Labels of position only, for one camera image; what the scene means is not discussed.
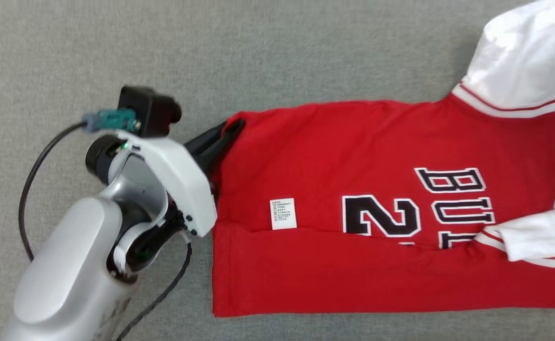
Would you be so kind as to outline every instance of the care label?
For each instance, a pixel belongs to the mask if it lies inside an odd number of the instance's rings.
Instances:
[[[269,205],[271,205],[272,229],[296,229],[294,198],[271,200]]]

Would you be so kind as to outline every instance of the t-shirt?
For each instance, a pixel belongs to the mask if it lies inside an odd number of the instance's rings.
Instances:
[[[555,308],[555,92],[499,102],[475,75],[435,103],[230,118],[215,316]]]

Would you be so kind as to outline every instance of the jersey lettering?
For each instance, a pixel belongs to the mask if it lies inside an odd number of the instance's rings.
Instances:
[[[470,242],[477,233],[452,233],[451,231],[438,232],[439,248],[450,249],[453,242]]]
[[[494,213],[485,212],[487,209],[492,209],[490,198],[487,197],[471,200],[438,200],[433,201],[431,208],[435,218],[442,224],[494,223]],[[453,214],[448,211],[459,211],[459,213]]]
[[[381,229],[387,237],[411,237],[421,230],[419,208],[407,198],[393,200],[395,212],[400,214],[397,221],[383,207],[375,196],[343,196],[343,232],[371,235],[370,222]]]
[[[481,192],[486,188],[477,168],[447,171],[414,168],[414,171],[431,193]]]

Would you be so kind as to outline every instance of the gray fabric surface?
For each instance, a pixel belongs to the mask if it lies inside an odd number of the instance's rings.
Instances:
[[[17,207],[29,168],[84,110],[115,106],[122,85],[174,95],[184,118],[171,136],[180,142],[238,110],[433,101],[464,75],[484,24],[520,3],[0,1],[0,333],[28,265]],[[93,140],[70,136],[41,168],[27,207],[35,251],[74,201],[102,188],[83,164]],[[555,340],[555,309],[215,319],[212,241],[194,242],[180,285],[128,340]],[[170,283],[184,255],[181,241],[165,248],[122,326]]]

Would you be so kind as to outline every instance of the teal connector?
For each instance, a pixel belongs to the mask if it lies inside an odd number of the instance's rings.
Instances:
[[[120,129],[134,132],[136,113],[132,109],[103,109],[98,111],[101,118],[101,129]]]

